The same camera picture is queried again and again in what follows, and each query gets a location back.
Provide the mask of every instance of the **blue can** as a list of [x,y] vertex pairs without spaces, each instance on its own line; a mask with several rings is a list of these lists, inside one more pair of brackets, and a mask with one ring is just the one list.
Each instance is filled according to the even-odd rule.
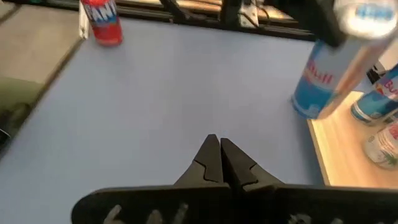
[[395,0],[336,0],[333,10],[345,42],[331,48],[317,41],[292,97],[295,110],[309,119],[331,115],[379,60],[395,38]]
[[365,124],[374,124],[398,108],[398,64],[351,106],[351,114]]
[[326,118],[365,77],[391,43],[350,37],[337,49],[317,41],[298,82],[292,103],[307,119]]

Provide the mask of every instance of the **black metal frame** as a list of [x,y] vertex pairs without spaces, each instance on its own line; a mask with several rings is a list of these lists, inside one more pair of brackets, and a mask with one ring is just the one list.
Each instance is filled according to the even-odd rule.
[[[6,0],[15,4],[30,4],[35,6],[45,6],[57,9],[67,9],[78,11],[78,0],[44,0],[40,2],[30,2],[29,0]],[[295,20],[259,18],[259,23],[264,24],[261,28],[252,29],[241,27],[236,24],[234,17],[238,17],[236,12],[236,1],[225,0],[221,12],[206,11],[202,9],[189,9],[194,14],[199,14],[205,18],[204,21],[176,19],[170,12],[166,11],[162,5],[133,2],[127,0],[117,0],[118,14],[121,17],[134,19],[144,19],[159,22],[171,22],[188,26],[207,27],[212,29],[230,30],[245,32],[250,34],[269,35],[274,37],[284,37],[290,39],[315,41],[315,36],[306,29],[301,28]]]

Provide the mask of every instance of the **fanta can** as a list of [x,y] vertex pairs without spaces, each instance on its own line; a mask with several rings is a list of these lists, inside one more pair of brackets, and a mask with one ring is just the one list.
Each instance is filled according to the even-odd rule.
[[123,41],[119,17],[114,0],[81,0],[97,42],[105,46],[119,45]]

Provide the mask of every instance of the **wooden shelf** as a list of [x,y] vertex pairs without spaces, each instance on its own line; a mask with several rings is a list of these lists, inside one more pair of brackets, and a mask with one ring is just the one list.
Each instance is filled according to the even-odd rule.
[[350,106],[363,93],[353,91],[323,120],[308,120],[325,184],[345,187],[398,189],[398,170],[384,170],[362,150],[363,141],[382,129],[368,127],[353,118]]

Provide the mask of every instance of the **can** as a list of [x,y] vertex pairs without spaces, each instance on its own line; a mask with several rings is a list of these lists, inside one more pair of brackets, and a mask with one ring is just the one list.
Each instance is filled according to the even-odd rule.
[[391,116],[398,108],[398,64],[351,106],[351,114],[365,124],[373,125]]
[[385,169],[397,169],[398,121],[365,140],[363,151],[378,166]]
[[97,42],[104,46],[123,41],[119,16],[114,0],[81,0]]
[[387,116],[384,120],[385,124],[393,123],[394,121],[398,120],[398,109],[394,110],[391,116]]
[[315,42],[292,97],[294,109],[305,118],[322,119],[332,114],[394,39],[398,21],[395,0],[388,5],[384,1],[361,3],[369,1],[335,2],[347,39],[335,49],[321,40]]

